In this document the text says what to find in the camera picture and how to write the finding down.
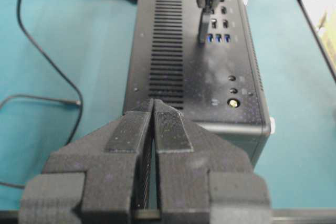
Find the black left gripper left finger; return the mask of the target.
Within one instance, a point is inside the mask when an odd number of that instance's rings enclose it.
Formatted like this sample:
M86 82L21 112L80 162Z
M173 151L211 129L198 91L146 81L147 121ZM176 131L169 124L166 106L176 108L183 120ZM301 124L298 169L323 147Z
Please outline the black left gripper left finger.
M154 101L52 152L24 190L19 223L130 223L143 197Z

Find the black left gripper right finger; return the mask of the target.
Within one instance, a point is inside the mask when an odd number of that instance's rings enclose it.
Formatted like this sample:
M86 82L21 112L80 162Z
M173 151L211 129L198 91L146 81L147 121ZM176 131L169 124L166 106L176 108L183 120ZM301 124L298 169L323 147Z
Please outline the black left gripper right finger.
M153 107L163 223L270 223L265 181L246 152L161 100Z

